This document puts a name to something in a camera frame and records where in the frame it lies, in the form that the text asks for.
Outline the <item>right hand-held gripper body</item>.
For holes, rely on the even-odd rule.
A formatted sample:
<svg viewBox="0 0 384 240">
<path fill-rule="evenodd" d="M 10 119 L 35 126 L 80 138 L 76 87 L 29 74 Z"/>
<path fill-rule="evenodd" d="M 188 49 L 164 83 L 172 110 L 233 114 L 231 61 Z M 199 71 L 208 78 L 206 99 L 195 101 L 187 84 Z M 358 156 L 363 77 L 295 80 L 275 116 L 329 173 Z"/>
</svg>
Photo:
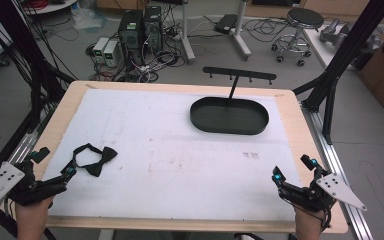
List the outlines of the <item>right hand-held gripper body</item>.
<svg viewBox="0 0 384 240">
<path fill-rule="evenodd" d="M 316 177 L 309 187 L 298 187 L 287 183 L 285 177 L 282 186 L 277 188 L 280 198 L 313 212 L 327 209 L 335 200 L 363 211 L 367 210 L 366 205 L 335 173 Z"/>
</svg>

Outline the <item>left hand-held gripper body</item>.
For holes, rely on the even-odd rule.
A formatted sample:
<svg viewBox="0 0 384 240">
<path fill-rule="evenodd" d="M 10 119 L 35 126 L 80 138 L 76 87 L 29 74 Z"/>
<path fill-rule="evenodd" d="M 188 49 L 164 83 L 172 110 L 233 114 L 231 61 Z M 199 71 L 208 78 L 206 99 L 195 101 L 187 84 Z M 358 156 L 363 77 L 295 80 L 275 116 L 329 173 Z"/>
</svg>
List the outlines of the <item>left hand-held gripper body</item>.
<svg viewBox="0 0 384 240">
<path fill-rule="evenodd" d="M 40 162 L 37 157 L 26 157 L 16 164 L 3 162 L 0 167 L 0 200 L 7 197 L 28 206 L 66 191 L 69 169 L 64 168 L 59 176 L 40 181 L 33 173 L 34 165 Z"/>
</svg>

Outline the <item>black bow tie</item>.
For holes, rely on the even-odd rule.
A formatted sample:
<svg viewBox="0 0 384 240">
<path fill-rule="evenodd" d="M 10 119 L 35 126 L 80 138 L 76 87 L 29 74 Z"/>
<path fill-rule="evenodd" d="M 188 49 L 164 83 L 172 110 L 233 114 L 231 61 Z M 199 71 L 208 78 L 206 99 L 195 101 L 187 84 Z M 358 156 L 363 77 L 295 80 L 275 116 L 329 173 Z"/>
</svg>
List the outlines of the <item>black bow tie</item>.
<svg viewBox="0 0 384 240">
<path fill-rule="evenodd" d="M 92 163 L 92 164 L 86 164 L 86 165 L 78 165 L 76 157 L 79 153 L 84 151 L 85 149 L 89 149 L 90 151 L 97 153 L 100 156 L 100 160 L 98 162 Z M 87 143 L 85 145 L 79 146 L 73 151 L 72 159 L 71 159 L 71 164 L 75 167 L 82 167 L 84 168 L 90 175 L 94 177 L 99 177 L 103 166 L 110 162 L 112 159 L 114 159 L 118 153 L 110 148 L 105 146 L 102 150 L 94 147 L 90 143 Z"/>
</svg>

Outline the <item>person's left hand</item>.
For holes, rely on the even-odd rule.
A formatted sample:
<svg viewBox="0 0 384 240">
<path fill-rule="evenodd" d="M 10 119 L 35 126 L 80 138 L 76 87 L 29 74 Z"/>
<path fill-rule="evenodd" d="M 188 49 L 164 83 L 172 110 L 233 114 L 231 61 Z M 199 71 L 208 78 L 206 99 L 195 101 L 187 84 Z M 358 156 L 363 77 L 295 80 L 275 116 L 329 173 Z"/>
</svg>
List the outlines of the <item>person's left hand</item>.
<svg viewBox="0 0 384 240">
<path fill-rule="evenodd" d="M 17 240 L 42 239 L 52 203 L 53 198 L 49 197 L 29 206 L 16 204 Z"/>
</svg>

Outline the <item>person's right hand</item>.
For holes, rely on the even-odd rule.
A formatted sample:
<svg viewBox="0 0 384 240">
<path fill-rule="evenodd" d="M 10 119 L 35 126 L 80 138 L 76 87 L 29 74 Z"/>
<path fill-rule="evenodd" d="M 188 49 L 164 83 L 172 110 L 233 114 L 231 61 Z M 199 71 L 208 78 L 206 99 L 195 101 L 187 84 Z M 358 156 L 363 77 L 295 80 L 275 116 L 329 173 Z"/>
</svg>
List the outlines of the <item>person's right hand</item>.
<svg viewBox="0 0 384 240">
<path fill-rule="evenodd" d="M 294 211 L 297 240 L 320 240 L 325 213 L 307 211 L 299 205 L 294 205 Z"/>
</svg>

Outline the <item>black tray stand with hook bar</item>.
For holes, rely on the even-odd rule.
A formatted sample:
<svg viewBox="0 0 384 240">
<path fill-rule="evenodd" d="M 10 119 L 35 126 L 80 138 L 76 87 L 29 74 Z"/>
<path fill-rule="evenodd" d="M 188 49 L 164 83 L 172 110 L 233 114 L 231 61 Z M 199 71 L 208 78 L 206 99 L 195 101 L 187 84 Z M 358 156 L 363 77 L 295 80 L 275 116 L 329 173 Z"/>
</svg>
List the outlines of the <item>black tray stand with hook bar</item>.
<svg viewBox="0 0 384 240">
<path fill-rule="evenodd" d="M 227 75 L 234 82 L 227 97 L 207 96 L 191 105 L 190 121 L 197 129 L 237 135 L 257 135 L 266 129 L 269 123 L 268 110 L 256 101 L 234 98 L 233 95 L 240 77 L 272 83 L 277 78 L 275 74 L 210 66 L 205 66 L 203 72 L 210 76 Z"/>
</svg>

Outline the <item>white table mat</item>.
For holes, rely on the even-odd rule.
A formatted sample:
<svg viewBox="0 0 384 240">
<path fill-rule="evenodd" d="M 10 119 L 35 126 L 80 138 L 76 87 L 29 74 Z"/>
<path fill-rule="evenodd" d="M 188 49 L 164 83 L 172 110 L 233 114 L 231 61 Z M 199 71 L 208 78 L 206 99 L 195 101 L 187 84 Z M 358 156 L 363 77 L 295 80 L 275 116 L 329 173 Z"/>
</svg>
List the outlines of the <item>white table mat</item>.
<svg viewBox="0 0 384 240">
<path fill-rule="evenodd" d="M 79 146 L 110 147 L 116 157 L 94 177 L 79 169 L 54 199 L 53 216 L 169 220 L 291 221 L 272 170 L 300 182 L 276 101 L 260 97 L 269 113 L 257 135 L 207 133 L 192 125 L 196 94 L 98 90 L 85 92 L 44 176 L 71 160 L 99 157 Z"/>
</svg>

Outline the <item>white power supply unit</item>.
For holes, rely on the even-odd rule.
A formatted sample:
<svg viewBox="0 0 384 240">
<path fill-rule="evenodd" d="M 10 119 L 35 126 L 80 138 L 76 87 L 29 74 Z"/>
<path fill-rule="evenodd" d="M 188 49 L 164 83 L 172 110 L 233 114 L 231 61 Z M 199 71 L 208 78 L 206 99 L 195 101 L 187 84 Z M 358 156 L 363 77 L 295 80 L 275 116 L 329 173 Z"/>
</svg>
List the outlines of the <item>white power supply unit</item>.
<svg viewBox="0 0 384 240">
<path fill-rule="evenodd" d="M 118 48 L 118 42 L 110 40 L 104 50 L 104 58 L 108 67 L 116 67 L 120 59 L 120 52 Z"/>
<path fill-rule="evenodd" d="M 92 49 L 94 60 L 99 64 L 105 63 L 104 50 L 108 41 L 108 37 L 101 37 Z"/>
</svg>

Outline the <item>black round stool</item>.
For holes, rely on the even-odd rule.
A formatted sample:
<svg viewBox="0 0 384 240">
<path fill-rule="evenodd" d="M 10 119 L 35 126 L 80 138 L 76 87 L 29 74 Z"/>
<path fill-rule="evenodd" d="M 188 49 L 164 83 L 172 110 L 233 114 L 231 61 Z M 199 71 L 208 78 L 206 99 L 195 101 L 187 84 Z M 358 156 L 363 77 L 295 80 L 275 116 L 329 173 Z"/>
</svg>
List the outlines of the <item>black round stool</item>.
<svg viewBox="0 0 384 240">
<path fill-rule="evenodd" d="M 295 29 L 293 34 L 284 34 L 275 39 L 271 45 L 272 51 L 278 51 L 276 61 L 284 61 L 284 52 L 300 55 L 297 61 L 298 66 L 305 65 L 305 58 L 312 55 L 309 42 L 302 36 L 304 30 L 318 30 L 324 23 L 324 18 L 317 12 L 305 9 L 294 8 L 288 11 L 286 17 L 290 27 Z"/>
</svg>

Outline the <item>clear plastic bag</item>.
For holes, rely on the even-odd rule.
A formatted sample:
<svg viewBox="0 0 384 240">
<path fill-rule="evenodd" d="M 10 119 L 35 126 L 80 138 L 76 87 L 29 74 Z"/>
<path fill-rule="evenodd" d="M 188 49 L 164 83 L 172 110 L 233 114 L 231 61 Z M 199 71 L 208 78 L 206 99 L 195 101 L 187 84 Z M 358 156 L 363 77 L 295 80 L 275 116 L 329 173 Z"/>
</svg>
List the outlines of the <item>clear plastic bag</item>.
<svg viewBox="0 0 384 240">
<path fill-rule="evenodd" d="M 76 30 L 101 29 L 107 23 L 107 19 L 97 14 L 93 9 L 77 8 L 71 10 Z"/>
</svg>

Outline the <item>black computer tower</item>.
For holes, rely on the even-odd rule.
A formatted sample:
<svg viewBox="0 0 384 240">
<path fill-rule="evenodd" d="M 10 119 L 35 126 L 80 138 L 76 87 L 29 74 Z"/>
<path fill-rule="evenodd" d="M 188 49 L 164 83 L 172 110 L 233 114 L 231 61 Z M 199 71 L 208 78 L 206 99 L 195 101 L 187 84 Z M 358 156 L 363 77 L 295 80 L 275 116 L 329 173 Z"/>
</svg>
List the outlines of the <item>black computer tower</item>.
<svg viewBox="0 0 384 240">
<path fill-rule="evenodd" d="M 143 11 L 127 9 L 123 12 L 118 28 L 119 40 L 124 59 L 142 64 L 142 46 L 144 38 Z"/>
<path fill-rule="evenodd" d="M 144 11 L 145 43 L 151 53 L 162 50 L 162 8 L 147 6 Z"/>
</svg>

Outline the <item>round white table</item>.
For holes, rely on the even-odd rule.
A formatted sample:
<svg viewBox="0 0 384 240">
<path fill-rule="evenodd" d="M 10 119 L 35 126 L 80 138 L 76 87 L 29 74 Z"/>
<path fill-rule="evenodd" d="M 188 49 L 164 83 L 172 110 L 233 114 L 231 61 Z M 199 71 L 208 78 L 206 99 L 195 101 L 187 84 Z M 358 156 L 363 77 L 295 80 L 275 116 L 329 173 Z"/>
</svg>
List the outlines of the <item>round white table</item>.
<svg viewBox="0 0 384 240">
<path fill-rule="evenodd" d="M 78 7 L 78 0 L 28 0 L 23 9 L 28 15 L 51 13 L 66 8 Z"/>
</svg>

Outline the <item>white desk leg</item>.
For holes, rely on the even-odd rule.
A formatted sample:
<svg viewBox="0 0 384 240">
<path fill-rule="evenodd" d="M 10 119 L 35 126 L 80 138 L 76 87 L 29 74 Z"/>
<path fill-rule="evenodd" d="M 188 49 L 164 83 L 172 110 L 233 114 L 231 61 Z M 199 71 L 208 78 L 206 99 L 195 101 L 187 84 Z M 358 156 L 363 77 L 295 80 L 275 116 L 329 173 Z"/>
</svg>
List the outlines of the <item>white desk leg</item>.
<svg viewBox="0 0 384 240">
<path fill-rule="evenodd" d="M 243 31 L 243 23 L 244 23 L 244 16 L 245 16 L 247 3 L 248 3 L 248 0 L 239 0 L 236 25 L 234 29 L 231 31 L 233 40 L 238 46 L 240 52 L 243 55 L 243 59 L 245 61 L 247 61 L 249 57 L 252 55 L 250 49 L 248 48 L 247 44 L 245 43 L 241 35 Z"/>
<path fill-rule="evenodd" d="M 186 62 L 191 64 L 195 61 L 195 54 L 188 39 L 188 0 L 181 0 L 182 2 L 182 32 L 181 42 L 186 54 Z"/>
</svg>

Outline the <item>flat black box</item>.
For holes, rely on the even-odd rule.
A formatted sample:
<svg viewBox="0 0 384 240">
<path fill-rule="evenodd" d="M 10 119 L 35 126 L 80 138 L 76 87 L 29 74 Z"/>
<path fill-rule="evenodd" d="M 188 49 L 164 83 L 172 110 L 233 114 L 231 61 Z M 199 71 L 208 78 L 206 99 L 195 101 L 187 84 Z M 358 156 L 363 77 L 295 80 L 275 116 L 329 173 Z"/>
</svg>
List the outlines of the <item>flat black box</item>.
<svg viewBox="0 0 384 240">
<path fill-rule="evenodd" d="M 222 34 L 228 34 L 236 26 L 236 22 L 236 14 L 226 14 L 215 24 L 214 30 Z"/>
</svg>

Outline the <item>aluminium frame rail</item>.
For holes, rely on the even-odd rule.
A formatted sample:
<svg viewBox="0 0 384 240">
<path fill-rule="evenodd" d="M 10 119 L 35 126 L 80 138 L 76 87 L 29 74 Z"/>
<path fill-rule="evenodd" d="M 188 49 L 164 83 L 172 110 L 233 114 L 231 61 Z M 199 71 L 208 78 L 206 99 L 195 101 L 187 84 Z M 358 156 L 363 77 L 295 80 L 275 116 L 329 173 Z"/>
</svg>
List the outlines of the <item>aluminium frame rail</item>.
<svg viewBox="0 0 384 240">
<path fill-rule="evenodd" d="M 310 131 L 312 132 L 313 139 L 316 142 L 323 163 L 329 170 L 337 174 L 347 186 L 350 186 L 350 182 L 347 179 L 334 146 L 330 145 L 322 134 L 323 119 L 320 117 L 320 114 L 312 113 L 305 108 L 302 108 L 302 112 Z M 374 240 L 362 210 L 346 203 L 340 203 L 339 206 L 344 213 L 347 225 L 350 227 L 357 240 Z"/>
<path fill-rule="evenodd" d="M 16 163 L 27 156 L 36 145 L 49 119 L 49 113 L 42 110 L 33 121 L 33 112 L 30 111 L 1 149 L 0 166 L 4 161 Z"/>
</svg>

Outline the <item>black metal frame post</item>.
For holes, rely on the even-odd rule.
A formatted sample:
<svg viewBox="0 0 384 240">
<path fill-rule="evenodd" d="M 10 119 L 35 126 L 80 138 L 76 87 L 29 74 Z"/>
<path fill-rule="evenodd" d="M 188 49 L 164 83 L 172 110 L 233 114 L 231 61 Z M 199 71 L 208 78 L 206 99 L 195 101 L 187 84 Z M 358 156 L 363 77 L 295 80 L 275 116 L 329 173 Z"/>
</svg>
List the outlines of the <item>black metal frame post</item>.
<svg viewBox="0 0 384 240">
<path fill-rule="evenodd" d="M 369 0 L 349 35 L 321 75 L 293 90 L 295 95 L 311 90 L 310 95 L 302 101 L 302 105 L 312 113 L 318 113 L 321 103 L 325 101 L 322 136 L 329 145 L 332 144 L 331 126 L 337 83 L 383 18 L 384 0 Z"/>
<path fill-rule="evenodd" d="M 30 87 L 31 110 L 24 121 L 28 133 L 41 125 L 42 112 L 62 100 L 63 84 L 76 81 L 45 58 L 34 31 L 40 28 L 31 26 L 17 0 L 0 0 L 0 46 Z"/>
</svg>

